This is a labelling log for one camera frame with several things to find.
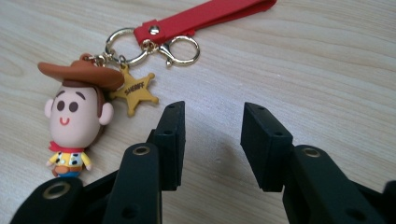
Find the figurine hand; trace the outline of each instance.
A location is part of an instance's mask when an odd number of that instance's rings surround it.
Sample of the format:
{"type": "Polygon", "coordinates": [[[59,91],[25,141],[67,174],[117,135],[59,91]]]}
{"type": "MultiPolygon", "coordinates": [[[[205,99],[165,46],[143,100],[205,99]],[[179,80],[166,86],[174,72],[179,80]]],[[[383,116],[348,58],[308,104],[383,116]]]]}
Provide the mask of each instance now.
{"type": "Polygon", "coordinates": [[[52,164],[53,164],[53,163],[50,162],[50,161],[47,161],[47,163],[46,163],[47,166],[51,166],[52,164]]]}

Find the figurine arm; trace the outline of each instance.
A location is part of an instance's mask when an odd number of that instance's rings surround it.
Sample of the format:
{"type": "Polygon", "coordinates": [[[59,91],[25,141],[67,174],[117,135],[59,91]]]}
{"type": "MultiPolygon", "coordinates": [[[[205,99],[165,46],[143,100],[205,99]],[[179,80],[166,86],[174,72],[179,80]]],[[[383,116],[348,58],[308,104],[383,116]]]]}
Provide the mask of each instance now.
{"type": "Polygon", "coordinates": [[[47,161],[47,166],[51,166],[53,163],[55,163],[56,159],[58,159],[58,153],[53,154],[53,156],[49,158],[47,161]]]}
{"type": "Polygon", "coordinates": [[[84,162],[85,167],[87,168],[87,170],[91,170],[92,163],[91,163],[90,158],[87,156],[87,154],[85,154],[85,152],[81,153],[81,159],[82,159],[82,162],[84,162]]]}

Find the cowboy hat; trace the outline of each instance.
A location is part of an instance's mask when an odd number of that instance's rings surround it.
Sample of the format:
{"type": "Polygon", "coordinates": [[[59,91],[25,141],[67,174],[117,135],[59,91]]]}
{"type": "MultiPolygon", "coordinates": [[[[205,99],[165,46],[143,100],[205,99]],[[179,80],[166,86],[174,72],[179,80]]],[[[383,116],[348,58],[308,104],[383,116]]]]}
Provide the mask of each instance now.
{"type": "Polygon", "coordinates": [[[65,80],[80,81],[92,84],[105,91],[116,91],[124,84],[123,74],[117,70],[96,66],[93,60],[87,60],[90,54],[82,54],[79,60],[70,66],[52,63],[39,63],[38,70],[46,76],[61,82],[65,80]]]}

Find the metal screw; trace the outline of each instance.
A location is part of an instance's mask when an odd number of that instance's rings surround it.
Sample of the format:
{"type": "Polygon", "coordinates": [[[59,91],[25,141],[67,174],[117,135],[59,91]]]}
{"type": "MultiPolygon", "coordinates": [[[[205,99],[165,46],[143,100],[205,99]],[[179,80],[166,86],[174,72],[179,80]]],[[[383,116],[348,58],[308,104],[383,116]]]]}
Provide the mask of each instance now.
{"type": "Polygon", "coordinates": [[[151,27],[148,29],[148,31],[149,31],[149,33],[150,33],[151,35],[157,35],[157,34],[160,33],[160,27],[158,27],[158,26],[156,26],[156,25],[153,25],[153,26],[151,26],[151,27]]]}

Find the light wooden surface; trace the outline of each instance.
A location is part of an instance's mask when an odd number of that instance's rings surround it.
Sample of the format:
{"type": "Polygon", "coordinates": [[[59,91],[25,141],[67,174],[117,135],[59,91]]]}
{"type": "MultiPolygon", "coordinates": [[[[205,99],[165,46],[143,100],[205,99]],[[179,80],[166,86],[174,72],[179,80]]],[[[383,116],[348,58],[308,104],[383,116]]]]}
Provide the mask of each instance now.
{"type": "MultiPolygon", "coordinates": [[[[204,1],[2,1],[0,6],[0,222],[52,174],[45,166],[44,104],[60,83],[38,62],[68,65],[102,53],[114,31],[164,19],[204,1]]],[[[199,61],[165,67],[160,55],[134,68],[156,74],[160,103],[115,118],[88,151],[85,184],[119,168],[123,151],[145,142],[163,109],[186,102],[182,186],[163,194],[163,223],[288,223],[281,193],[262,192],[240,133],[244,102],[267,107],[294,145],[327,151],[352,180],[382,191],[396,179],[396,2],[279,0],[269,11],[198,31],[199,61]]],[[[115,46],[130,58],[134,37],[115,46]]],[[[175,48],[183,54],[189,46],[175,48]]]]}

